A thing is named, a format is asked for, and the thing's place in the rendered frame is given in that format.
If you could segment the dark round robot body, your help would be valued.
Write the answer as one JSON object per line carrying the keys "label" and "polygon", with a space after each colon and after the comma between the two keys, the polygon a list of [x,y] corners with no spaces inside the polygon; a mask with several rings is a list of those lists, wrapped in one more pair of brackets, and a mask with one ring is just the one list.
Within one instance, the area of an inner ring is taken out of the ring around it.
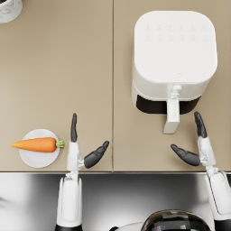
{"label": "dark round robot body", "polygon": [[144,222],[114,226],[109,231],[211,231],[197,215],[184,210],[166,209],[152,213]]}

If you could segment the orange carrot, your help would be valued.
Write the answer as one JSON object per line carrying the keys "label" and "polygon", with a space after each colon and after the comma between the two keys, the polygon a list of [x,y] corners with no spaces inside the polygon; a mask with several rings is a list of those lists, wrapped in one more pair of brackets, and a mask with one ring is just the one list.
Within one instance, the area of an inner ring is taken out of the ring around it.
{"label": "orange carrot", "polygon": [[65,142],[63,140],[57,141],[53,137],[43,137],[22,140],[12,143],[14,148],[33,151],[33,152],[55,152],[57,148],[63,148]]}

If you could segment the white air fryer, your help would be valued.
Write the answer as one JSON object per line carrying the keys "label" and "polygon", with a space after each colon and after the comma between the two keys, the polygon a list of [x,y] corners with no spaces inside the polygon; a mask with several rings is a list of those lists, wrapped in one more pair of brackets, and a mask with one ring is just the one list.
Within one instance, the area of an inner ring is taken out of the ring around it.
{"label": "white air fryer", "polygon": [[191,110],[216,69],[215,28],[204,14],[151,11],[137,20],[132,101],[146,114],[166,115],[166,134],[173,134],[180,123],[180,104]]}

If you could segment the small white plate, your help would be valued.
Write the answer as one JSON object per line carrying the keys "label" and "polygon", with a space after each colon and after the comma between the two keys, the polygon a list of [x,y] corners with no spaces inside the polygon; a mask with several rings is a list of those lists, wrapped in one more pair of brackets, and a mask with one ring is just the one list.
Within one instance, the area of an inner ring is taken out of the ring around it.
{"label": "small white plate", "polygon": [[[23,139],[52,137],[58,141],[58,137],[52,131],[47,129],[35,129],[29,132]],[[21,159],[24,163],[33,168],[44,168],[51,165],[58,157],[60,149],[57,148],[54,152],[33,152],[27,150],[19,150]]]}

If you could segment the white marbled pot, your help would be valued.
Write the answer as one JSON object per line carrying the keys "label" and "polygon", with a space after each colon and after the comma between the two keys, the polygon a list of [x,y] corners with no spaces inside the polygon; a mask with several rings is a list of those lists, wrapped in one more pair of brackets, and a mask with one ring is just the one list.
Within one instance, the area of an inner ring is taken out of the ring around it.
{"label": "white marbled pot", "polygon": [[22,0],[0,0],[0,23],[9,23],[23,10]]}

